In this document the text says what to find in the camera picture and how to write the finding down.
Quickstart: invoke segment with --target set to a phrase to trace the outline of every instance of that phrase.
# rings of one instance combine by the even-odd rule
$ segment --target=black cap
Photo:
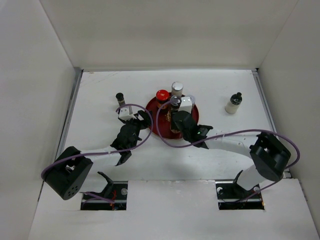
[[[122,92],[118,92],[115,97],[117,100],[122,101],[124,99],[124,94]]]
[[[237,92],[236,94],[233,94],[230,98],[230,102],[234,105],[239,105],[242,102],[241,92]]]

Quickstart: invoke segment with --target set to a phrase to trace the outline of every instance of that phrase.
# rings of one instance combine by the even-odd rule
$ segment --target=white wall
[[[297,0],[40,0],[74,66],[260,66]]]
[[[0,0],[0,239],[25,240],[74,69],[38,0]]]
[[[293,169],[320,232],[320,1],[299,0],[259,69],[277,130],[301,150]]]

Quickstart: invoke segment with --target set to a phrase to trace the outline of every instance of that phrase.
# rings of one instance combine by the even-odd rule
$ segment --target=rectangular slot
[[[123,211],[127,209],[127,196],[128,182],[115,181],[110,194],[106,197],[107,199],[114,200],[114,203],[108,203],[104,200],[94,199],[92,196],[83,195],[80,210]]]
[[[264,203],[261,193],[258,193],[244,201],[255,191],[246,191],[240,187],[235,187],[232,180],[216,181],[216,195],[219,210],[264,210]]]

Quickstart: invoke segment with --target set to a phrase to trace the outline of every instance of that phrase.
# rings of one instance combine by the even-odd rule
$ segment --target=white table surface
[[[271,129],[249,70],[86,72],[65,146],[85,151],[110,145],[123,125],[115,113],[116,93],[124,93],[127,103],[146,106],[157,90],[170,90],[174,81],[183,83],[184,94],[196,97],[199,124],[225,132]],[[236,114],[229,115],[224,107],[236,92],[242,93],[243,102]],[[141,131],[140,137],[148,131]],[[252,144],[256,140],[254,135],[246,138]],[[215,182],[203,180],[233,179],[252,164],[245,156],[223,150],[169,148],[152,134],[125,164],[94,164],[81,188],[103,189],[106,182],[97,171],[114,181],[129,180],[126,211],[79,211],[80,193],[63,201],[44,184],[29,239],[319,239],[294,179],[283,179],[262,194],[265,211],[219,211]],[[189,180],[175,183],[184,189],[184,197],[173,194],[167,180]]]
[[[116,93],[122,92],[126,103],[145,107],[157,90],[170,90],[174,81],[183,83],[184,94],[195,96],[200,124],[226,132],[271,129],[249,70],[86,72],[82,76],[65,146],[94,150],[110,145],[123,125],[115,113]],[[224,107],[237,92],[242,93],[243,102],[237,113],[230,115]],[[148,132],[148,129],[141,131],[140,137],[146,137]],[[257,138],[254,133],[251,136],[247,141],[251,139],[248,143],[253,144]],[[132,151],[125,164],[113,167],[94,164],[81,190],[98,192],[103,189],[105,180],[97,171],[103,171],[115,181],[233,179],[252,164],[245,156],[223,150],[169,148],[152,134],[144,145]]]

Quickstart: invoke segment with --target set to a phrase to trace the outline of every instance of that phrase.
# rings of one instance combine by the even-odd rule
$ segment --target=red tray
[[[157,128],[156,128],[156,115],[158,111],[157,107],[157,100],[156,97],[152,98],[149,103],[145,107],[148,111],[152,111],[152,119],[153,119],[153,129],[152,132],[159,136]],[[192,117],[195,120],[196,123],[199,121],[199,111],[196,105],[194,105],[192,110]],[[159,125],[159,131],[161,133],[161,136],[165,139],[181,139],[182,134],[181,133],[173,133],[170,130],[171,125],[171,118],[168,114],[168,111],[161,111],[159,113],[159,119],[158,119],[158,125]]]

